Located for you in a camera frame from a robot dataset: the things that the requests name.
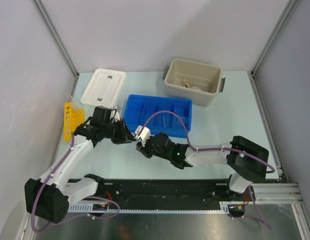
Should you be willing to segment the white plastic bin lid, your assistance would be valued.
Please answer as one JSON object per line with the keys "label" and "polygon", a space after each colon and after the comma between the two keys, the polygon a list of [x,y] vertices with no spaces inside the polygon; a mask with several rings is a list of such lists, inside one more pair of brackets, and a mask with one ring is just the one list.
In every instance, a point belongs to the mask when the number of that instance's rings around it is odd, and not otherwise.
{"label": "white plastic bin lid", "polygon": [[93,107],[114,108],[126,77],[127,73],[124,71],[96,69],[81,97],[81,103]]}

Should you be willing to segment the clear glass test tube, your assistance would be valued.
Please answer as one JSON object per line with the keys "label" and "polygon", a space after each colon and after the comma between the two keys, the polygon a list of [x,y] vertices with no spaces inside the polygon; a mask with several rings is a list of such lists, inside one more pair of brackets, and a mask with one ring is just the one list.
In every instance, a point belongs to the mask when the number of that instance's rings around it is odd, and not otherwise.
{"label": "clear glass test tube", "polygon": [[71,103],[72,108],[77,111],[79,109],[79,107],[78,107],[78,104],[76,103],[76,101],[73,99],[72,95],[67,94],[67,98],[68,98],[69,102]]}

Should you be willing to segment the white evaporating dish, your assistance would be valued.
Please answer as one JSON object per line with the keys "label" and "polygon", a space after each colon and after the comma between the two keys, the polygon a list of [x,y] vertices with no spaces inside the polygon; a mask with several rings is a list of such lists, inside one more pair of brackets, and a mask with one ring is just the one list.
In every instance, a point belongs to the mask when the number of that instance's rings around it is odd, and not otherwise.
{"label": "white evaporating dish", "polygon": [[197,87],[197,86],[192,86],[193,90],[197,90],[197,91],[202,91],[201,88]]}

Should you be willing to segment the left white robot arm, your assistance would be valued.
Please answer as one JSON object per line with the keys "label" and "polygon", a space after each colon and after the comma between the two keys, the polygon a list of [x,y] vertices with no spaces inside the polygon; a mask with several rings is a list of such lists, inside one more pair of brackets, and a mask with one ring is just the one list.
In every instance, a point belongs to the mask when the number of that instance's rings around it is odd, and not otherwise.
{"label": "left white robot arm", "polygon": [[116,145],[134,140],[117,108],[95,107],[93,115],[71,134],[71,143],[64,155],[39,179],[26,182],[26,209],[32,219],[39,217],[58,224],[69,207],[85,198],[99,200],[104,196],[103,178],[92,173],[68,185],[71,173],[103,139],[110,139]]}

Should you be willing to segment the wooden test tube clamp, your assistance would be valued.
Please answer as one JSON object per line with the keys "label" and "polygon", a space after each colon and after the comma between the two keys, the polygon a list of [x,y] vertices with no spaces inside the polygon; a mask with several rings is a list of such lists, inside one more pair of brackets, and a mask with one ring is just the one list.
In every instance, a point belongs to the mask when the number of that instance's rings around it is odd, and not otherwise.
{"label": "wooden test tube clamp", "polygon": [[189,83],[189,81],[187,79],[183,79],[183,82],[185,84],[185,86],[189,89],[194,89],[194,87]]}

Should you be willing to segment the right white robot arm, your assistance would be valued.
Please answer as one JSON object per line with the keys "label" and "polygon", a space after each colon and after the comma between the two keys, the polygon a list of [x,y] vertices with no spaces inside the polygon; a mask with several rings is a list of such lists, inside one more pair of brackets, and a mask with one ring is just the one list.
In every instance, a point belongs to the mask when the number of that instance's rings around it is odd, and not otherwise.
{"label": "right white robot arm", "polygon": [[135,133],[136,150],[144,157],[159,157],[174,167],[184,168],[200,165],[225,165],[234,170],[225,188],[226,196],[236,201],[254,182],[264,180],[269,168],[269,152],[265,148],[242,137],[211,147],[191,147],[190,144],[174,143],[167,134]]}

